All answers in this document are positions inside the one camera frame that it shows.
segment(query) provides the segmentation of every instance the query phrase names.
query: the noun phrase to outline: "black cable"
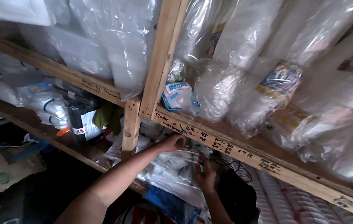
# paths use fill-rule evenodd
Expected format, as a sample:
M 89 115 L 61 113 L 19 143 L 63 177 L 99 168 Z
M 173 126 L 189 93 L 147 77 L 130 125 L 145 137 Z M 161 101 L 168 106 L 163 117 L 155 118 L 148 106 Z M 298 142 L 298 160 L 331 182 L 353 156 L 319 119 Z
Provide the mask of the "black cable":
M 249 181 L 244 181 L 244 182 L 246 182 L 246 183 L 252 182 L 252 177 L 251 177 L 250 172 L 249 172 L 244 166 L 241 165 L 240 161 L 232 161 L 232 162 L 228 163 L 226 160 L 221 159 L 221 158 L 212 158 L 211 160 L 213 160 L 213 161 L 214 161 L 216 164 L 218 164 L 218 165 L 221 165 L 221 166 L 228 166 L 229 168 L 231 168 L 231 169 L 234 171 L 234 173 L 237 173 L 237 171 L 240 170 L 240 167 L 243 167 L 243 169 L 244 169 L 244 170 L 249 174 L 249 176 L 250 176 L 250 180 L 249 180 Z M 239 165 L 239 166 L 237 167 L 237 170 L 234 170 L 234 168 L 233 168 L 233 166 L 232 166 L 233 163 L 237 163 L 237 164 Z

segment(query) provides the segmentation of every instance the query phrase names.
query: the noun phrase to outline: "green cloth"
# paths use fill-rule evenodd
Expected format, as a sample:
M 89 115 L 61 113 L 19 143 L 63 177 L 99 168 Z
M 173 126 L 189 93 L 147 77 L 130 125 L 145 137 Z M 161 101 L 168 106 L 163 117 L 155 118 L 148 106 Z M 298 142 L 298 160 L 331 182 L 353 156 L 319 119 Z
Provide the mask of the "green cloth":
M 124 108 L 108 102 L 103 104 L 95 113 L 95 125 L 99 128 L 106 126 L 118 135 L 121 132 L 120 117 L 124 114 Z

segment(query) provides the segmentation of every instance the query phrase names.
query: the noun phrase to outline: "plastic container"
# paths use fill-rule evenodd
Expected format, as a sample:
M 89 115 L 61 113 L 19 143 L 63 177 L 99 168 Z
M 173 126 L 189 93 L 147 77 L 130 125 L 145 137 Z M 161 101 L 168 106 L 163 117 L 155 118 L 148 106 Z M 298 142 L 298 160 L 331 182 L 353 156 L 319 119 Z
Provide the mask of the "plastic container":
M 66 0 L 0 0 L 0 19 L 52 26 L 69 23 L 70 11 Z

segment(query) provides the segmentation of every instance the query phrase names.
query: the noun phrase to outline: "forearm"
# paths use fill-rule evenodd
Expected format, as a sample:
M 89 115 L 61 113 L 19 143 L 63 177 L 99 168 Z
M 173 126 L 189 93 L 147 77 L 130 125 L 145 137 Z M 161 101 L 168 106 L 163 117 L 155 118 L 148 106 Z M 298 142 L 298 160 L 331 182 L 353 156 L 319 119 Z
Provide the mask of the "forearm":
M 207 201 L 213 224 L 233 224 L 215 191 L 204 193 L 204 197 Z
M 109 206 L 161 152 L 162 149 L 154 145 L 134 154 L 107 171 L 87 191 L 99 196 L 103 203 Z

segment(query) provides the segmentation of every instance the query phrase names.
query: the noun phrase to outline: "storage rack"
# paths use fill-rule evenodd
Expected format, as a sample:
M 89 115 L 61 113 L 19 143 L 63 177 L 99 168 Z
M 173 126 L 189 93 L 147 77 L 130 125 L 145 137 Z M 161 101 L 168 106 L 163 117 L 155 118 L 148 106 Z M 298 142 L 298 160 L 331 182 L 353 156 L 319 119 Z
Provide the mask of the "storage rack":
M 140 117 L 142 117 L 353 212 L 352 183 L 342 181 L 310 162 L 303 163 L 297 156 L 269 143 L 260 135 L 245 139 L 227 123 L 211 123 L 199 118 L 192 120 L 177 113 L 169 113 L 160 103 L 188 3 L 189 0 L 163 0 L 162 2 L 142 100 L 134 97 L 122 102 L 119 90 L 115 88 L 113 82 L 83 74 L 10 41 L 0 39 L 0 51 L 124 107 L 122 159 L 133 153 L 139 135 Z M 69 133 L 55 138 L 56 130 L 53 127 L 39 124 L 37 118 L 34 122 L 27 120 L 26 118 L 33 120 L 33 113 L 30 111 L 30 115 L 27 115 L 26 109 L 16 108 L 0 101 L 0 115 L 4 118 L 101 172 L 108 169 L 89 160 L 84 154 L 87 151 L 82 152 L 78 146 L 71 144 Z M 86 150 L 104 149 L 89 147 Z

